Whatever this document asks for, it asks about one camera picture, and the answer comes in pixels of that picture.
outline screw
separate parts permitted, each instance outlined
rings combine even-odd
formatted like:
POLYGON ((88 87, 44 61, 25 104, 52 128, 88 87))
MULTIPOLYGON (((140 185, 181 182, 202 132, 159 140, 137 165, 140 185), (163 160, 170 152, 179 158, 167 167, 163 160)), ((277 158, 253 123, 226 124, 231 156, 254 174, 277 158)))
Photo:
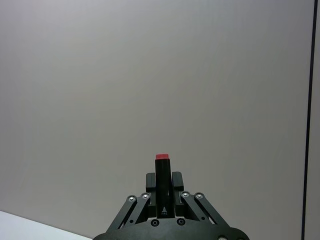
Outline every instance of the screw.
POLYGON ((198 193, 197 195, 195 195, 197 199, 202 199, 204 196, 201 193, 198 193))
POLYGON ((177 224, 179 224, 180 226, 185 225, 186 220, 184 220, 183 218, 178 218, 178 220, 176 221, 177 224))
POLYGON ((159 220, 157 220, 157 219, 153 219, 153 220, 151 221, 151 225, 154 226, 154 227, 158 226, 159 223, 160 223, 160 222, 159 222, 159 220))

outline black cylinder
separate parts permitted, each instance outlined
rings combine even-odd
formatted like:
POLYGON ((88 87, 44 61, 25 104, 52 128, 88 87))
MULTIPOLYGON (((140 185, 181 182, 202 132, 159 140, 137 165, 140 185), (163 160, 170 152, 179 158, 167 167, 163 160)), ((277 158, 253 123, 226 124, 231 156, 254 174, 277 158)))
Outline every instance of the black cylinder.
POLYGON ((159 219, 175 217, 170 159, 167 154, 155 158, 156 216, 159 219))

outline gray wall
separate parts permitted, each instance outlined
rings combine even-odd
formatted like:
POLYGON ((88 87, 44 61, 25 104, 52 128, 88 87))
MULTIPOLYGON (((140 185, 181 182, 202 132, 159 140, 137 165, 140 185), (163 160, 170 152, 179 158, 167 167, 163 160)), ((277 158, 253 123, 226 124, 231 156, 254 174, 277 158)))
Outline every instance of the gray wall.
POLYGON ((158 152, 254 240, 301 234, 313 0, 0 2, 0 210, 93 237, 158 152))
POLYGON ((305 239, 320 236, 320 5, 317 9, 307 175, 305 239))

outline red cap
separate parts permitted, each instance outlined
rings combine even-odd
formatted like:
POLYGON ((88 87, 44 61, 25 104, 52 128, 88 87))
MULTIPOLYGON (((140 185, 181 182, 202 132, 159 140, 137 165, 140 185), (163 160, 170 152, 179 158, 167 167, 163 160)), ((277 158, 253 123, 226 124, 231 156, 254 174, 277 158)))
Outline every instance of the red cap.
POLYGON ((169 154, 168 153, 156 154, 155 160, 160 160, 160 159, 169 159, 169 154))

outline black vertical edge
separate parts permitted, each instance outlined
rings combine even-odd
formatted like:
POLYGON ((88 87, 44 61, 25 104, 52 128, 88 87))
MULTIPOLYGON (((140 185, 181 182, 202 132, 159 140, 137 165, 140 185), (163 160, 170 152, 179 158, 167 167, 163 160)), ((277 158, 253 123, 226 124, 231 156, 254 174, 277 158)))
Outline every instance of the black vertical edge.
POLYGON ((172 172, 172 185, 175 215, 182 217, 185 214, 185 204, 181 201, 180 195, 181 192, 185 190, 185 187, 181 172, 172 172))
POLYGON ((145 175, 145 191, 150 194, 150 204, 147 207, 148 217, 154 218, 157 216, 156 173, 149 172, 145 175))
POLYGON ((301 240, 305 240, 305 228, 306 228, 309 137, 310 137, 310 119, 311 119, 312 82, 313 82, 313 75, 314 75, 314 59, 315 59, 315 44, 316 44, 317 10, 318 10, 318 0, 314 0, 312 38, 311 38, 311 56, 310 56, 310 73, 309 73, 308 109, 307 109, 306 135, 305 135, 305 158, 304 158, 301 240))

